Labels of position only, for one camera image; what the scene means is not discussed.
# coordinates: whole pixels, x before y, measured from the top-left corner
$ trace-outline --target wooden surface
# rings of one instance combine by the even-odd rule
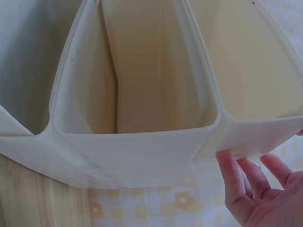
[[[76,189],[0,155],[0,227],[91,227],[87,189]]]

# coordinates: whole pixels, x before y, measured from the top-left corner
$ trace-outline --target checkered fabric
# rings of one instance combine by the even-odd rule
[[[303,60],[303,1],[260,0]],[[303,170],[303,137],[276,148],[294,170]],[[261,165],[272,187],[281,188]],[[94,227],[238,227],[224,206],[222,179],[160,188],[91,190]]]

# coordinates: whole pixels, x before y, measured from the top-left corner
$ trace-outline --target storage compartment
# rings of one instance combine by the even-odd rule
[[[188,0],[223,106],[238,120],[303,114],[303,87],[285,49],[250,0]]]
[[[184,13],[172,0],[103,1],[83,13],[63,72],[59,130],[135,133],[212,124],[217,110]]]
[[[1,135],[45,129],[54,76],[79,5],[80,0],[15,0],[0,8]]]

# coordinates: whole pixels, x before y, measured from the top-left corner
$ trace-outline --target wooden floor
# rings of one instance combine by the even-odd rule
[[[0,227],[91,227],[87,189],[76,189],[0,155]]]

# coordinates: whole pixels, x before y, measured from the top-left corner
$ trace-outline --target yellow flower pattern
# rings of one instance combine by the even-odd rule
[[[195,199],[189,196],[188,191],[183,191],[175,194],[175,208],[179,208],[182,210],[188,210],[191,205],[193,205]]]
[[[94,219],[100,219],[103,216],[102,206],[96,202],[90,202],[90,211]]]

